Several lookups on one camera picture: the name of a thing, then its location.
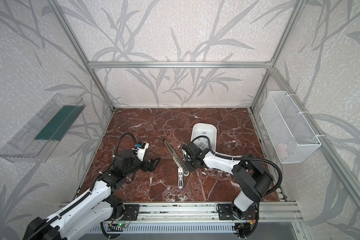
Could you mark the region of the small white stapler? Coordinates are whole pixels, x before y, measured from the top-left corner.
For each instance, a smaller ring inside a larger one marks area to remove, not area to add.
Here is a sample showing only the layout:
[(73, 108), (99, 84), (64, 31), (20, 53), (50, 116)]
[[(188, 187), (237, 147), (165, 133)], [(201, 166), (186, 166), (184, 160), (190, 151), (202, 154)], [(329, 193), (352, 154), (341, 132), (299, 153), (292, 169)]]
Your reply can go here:
[(183, 168), (178, 167), (178, 188), (182, 189), (183, 187), (184, 187)]

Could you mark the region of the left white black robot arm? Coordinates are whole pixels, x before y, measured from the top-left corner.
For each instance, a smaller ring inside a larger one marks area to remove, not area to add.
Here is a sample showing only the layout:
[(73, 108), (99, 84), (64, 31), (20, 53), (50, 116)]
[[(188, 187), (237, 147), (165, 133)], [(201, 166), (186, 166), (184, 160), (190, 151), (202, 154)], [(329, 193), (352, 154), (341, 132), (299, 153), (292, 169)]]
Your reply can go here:
[(140, 160), (137, 151), (122, 151), (79, 197), (47, 218), (37, 217), (30, 222), (23, 238), (78, 240), (103, 221), (123, 218), (127, 210), (114, 192), (126, 183), (129, 175), (139, 170), (153, 172), (160, 160)]

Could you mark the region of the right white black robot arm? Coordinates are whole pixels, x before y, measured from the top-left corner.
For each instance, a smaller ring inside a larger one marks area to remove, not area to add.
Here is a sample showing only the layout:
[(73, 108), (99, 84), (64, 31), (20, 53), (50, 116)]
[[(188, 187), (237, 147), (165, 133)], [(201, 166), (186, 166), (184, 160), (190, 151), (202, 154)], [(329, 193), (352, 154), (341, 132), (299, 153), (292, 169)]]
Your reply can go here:
[(190, 172), (199, 168), (216, 169), (235, 177), (241, 191), (231, 203), (231, 208), (240, 214), (259, 204), (267, 195), (274, 192), (282, 183), (283, 174), (275, 163), (251, 154), (229, 156), (214, 152), (209, 147), (200, 149), (190, 142), (182, 148), (185, 163)]

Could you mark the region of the grey white large stapler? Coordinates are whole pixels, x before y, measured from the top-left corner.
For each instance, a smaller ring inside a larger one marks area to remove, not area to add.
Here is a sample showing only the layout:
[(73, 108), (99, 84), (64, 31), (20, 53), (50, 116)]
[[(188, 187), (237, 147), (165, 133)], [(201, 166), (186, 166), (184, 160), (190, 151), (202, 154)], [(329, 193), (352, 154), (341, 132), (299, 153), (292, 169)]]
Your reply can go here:
[(190, 174), (189, 170), (187, 169), (186, 165), (181, 161), (179, 156), (176, 154), (175, 150), (171, 147), (170, 143), (166, 139), (163, 139), (163, 143), (164, 143), (165, 147), (168, 149), (169, 153), (171, 154), (176, 165), (179, 168), (180, 167), (183, 168), (183, 175), (185, 177), (189, 176), (189, 174)]

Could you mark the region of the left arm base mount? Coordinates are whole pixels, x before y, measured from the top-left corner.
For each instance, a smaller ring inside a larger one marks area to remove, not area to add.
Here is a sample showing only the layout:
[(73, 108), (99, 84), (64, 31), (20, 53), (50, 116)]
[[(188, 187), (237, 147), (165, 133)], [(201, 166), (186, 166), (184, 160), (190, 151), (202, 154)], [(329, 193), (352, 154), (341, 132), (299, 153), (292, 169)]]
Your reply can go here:
[(140, 205), (119, 205), (114, 208), (114, 215), (112, 218), (117, 221), (136, 221), (138, 219), (139, 210)]

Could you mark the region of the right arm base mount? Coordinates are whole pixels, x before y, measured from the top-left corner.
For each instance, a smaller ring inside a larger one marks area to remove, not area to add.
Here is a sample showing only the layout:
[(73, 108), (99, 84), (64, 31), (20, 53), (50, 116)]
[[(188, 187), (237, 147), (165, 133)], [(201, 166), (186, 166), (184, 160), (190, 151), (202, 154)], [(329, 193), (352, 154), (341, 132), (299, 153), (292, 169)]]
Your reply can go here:
[(242, 211), (233, 204), (217, 204), (216, 210), (219, 214), (219, 220), (252, 221), (256, 219), (258, 206), (250, 205), (246, 211)]

